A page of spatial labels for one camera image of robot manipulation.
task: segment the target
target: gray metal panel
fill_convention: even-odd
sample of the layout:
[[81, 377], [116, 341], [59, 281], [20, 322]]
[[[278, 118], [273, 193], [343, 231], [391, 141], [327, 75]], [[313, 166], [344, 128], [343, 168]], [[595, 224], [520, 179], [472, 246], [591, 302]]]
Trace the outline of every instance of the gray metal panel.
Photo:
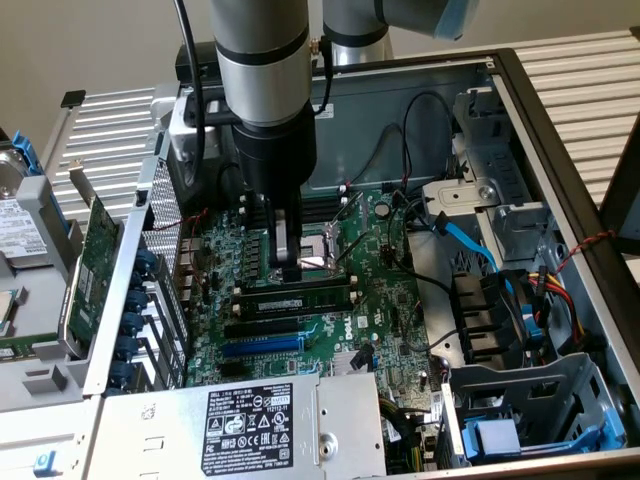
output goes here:
[[89, 209], [69, 181], [69, 162], [81, 158], [85, 173], [111, 216], [125, 219], [132, 204], [142, 160], [154, 153], [152, 105], [157, 89], [87, 95], [74, 108], [56, 139], [47, 175], [62, 213], [85, 225]]
[[385, 474], [374, 376], [313, 374], [109, 397], [87, 478], [211, 478], [201, 469], [209, 393], [287, 383], [292, 384], [293, 466], [217, 478], [319, 480]]

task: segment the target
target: screw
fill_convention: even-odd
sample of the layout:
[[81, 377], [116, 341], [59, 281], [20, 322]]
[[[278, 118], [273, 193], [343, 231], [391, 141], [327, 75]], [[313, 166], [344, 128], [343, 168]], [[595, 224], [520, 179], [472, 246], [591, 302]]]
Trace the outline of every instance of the screw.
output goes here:
[[480, 195], [480, 198], [483, 200], [491, 200], [496, 194], [496, 191], [488, 186], [483, 186], [480, 187], [480, 189], [478, 190], [478, 195]]

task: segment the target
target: power supply label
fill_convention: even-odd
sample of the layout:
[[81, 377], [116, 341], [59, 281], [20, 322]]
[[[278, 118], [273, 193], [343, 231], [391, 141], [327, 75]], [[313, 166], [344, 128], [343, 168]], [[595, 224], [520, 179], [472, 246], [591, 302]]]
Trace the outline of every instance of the power supply label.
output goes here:
[[202, 449], [208, 477], [293, 466], [293, 384], [209, 393]]

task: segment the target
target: wire bundle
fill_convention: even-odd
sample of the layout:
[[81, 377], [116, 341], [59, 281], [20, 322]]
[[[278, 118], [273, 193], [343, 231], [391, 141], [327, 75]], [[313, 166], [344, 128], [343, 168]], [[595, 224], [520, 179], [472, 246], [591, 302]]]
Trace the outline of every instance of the wire bundle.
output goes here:
[[[573, 299], [571, 298], [571, 295], [569, 295], [569, 292], [567, 292], [564, 289], [562, 284], [553, 275], [547, 274], [547, 276], [545, 277], [545, 280], [546, 280], [546, 282], [544, 283], [545, 291], [553, 295], [559, 296], [567, 304], [567, 307], [569, 308], [569, 315], [571, 317], [571, 336], [573, 338], [573, 341], [575, 343], [578, 343], [580, 341], [580, 338], [584, 336], [584, 328], [582, 326], [582, 323], [580, 323], [580, 320], [578, 319], [578, 315], [576, 313], [576, 307], [575, 307], [575, 304], [573, 303]], [[538, 273], [529, 274], [529, 283], [533, 287], [537, 288], [539, 281], [540, 281], [540, 275]], [[540, 315], [540, 312], [536, 314], [536, 323], [539, 315]]]

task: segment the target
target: warning label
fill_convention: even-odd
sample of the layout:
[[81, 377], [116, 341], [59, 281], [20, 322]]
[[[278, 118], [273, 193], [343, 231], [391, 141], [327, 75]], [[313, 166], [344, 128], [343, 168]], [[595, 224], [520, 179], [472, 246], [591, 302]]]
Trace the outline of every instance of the warning label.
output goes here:
[[16, 200], [0, 200], [0, 251], [7, 258], [47, 253], [31, 215]]
[[202, 471], [208, 477], [293, 466], [293, 384], [211, 392]]

